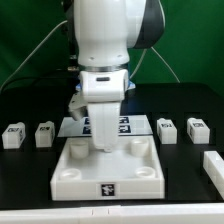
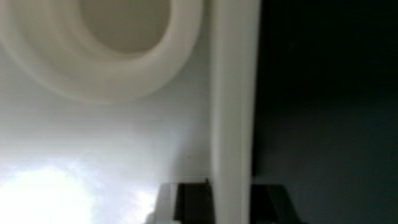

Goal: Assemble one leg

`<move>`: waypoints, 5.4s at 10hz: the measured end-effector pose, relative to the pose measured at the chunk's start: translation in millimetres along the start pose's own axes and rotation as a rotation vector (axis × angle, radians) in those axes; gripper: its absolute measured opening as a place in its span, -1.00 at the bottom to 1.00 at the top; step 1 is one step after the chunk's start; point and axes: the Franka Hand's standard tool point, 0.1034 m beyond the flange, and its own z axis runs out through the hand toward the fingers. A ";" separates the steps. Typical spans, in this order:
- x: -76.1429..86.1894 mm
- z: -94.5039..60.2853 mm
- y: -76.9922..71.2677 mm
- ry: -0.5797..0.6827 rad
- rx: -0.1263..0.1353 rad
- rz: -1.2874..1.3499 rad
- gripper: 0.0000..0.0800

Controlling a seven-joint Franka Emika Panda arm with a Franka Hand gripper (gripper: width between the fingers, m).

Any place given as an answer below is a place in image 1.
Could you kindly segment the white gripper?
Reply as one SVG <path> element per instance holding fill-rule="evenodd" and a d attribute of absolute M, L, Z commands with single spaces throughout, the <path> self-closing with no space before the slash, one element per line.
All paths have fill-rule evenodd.
<path fill-rule="evenodd" d="M 93 144 L 96 149 L 110 152 L 118 141 L 121 103 L 128 88 L 128 71 L 81 72 L 81 93 L 74 94 L 68 111 L 78 121 L 86 113 L 90 119 Z"/>

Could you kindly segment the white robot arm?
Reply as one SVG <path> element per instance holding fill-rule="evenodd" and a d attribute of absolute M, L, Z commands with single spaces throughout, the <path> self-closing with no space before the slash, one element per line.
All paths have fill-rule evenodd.
<path fill-rule="evenodd" d="M 112 150 L 118 141 L 121 103 L 129 86 L 130 48 L 148 49 L 162 36 L 160 0 L 62 0 L 81 90 L 69 106 L 87 111 L 93 144 Z"/>

